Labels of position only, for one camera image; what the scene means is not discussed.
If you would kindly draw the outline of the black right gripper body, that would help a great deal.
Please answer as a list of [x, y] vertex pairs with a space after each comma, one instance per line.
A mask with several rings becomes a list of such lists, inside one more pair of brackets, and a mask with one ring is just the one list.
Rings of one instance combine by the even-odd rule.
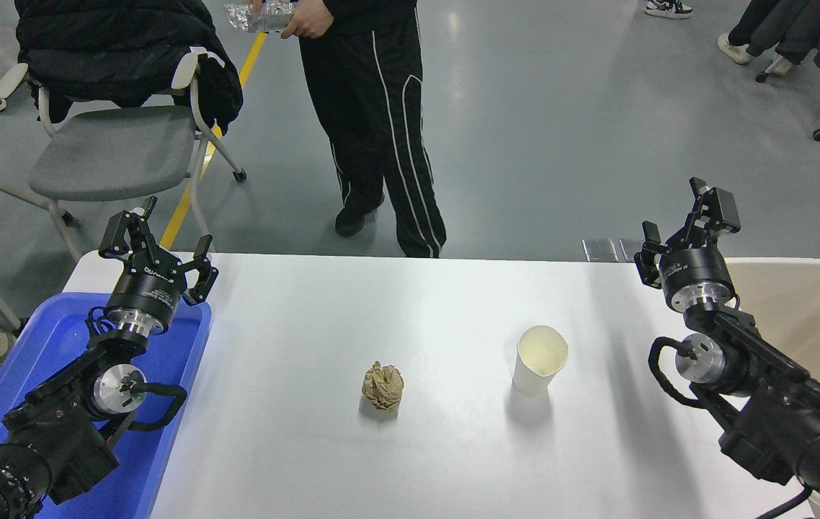
[[677, 250], [660, 259], [661, 288], [667, 303], [708, 300], [726, 303], [736, 296], [735, 286], [717, 247]]

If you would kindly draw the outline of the person's left hand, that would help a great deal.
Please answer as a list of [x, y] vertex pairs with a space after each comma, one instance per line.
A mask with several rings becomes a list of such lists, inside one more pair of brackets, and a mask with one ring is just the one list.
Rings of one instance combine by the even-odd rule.
[[324, 1], [298, 1], [291, 19], [281, 32], [282, 39], [292, 36], [298, 38], [317, 39], [324, 36], [334, 23], [334, 15]]

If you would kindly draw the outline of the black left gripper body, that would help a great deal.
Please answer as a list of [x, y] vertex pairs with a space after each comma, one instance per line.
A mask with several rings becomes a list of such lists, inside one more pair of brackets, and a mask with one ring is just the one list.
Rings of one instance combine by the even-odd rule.
[[107, 302], [107, 318], [121, 321], [130, 310], [146, 314], [158, 323], [171, 323], [182, 292], [185, 275], [177, 272], [180, 260], [133, 257], [125, 265]]

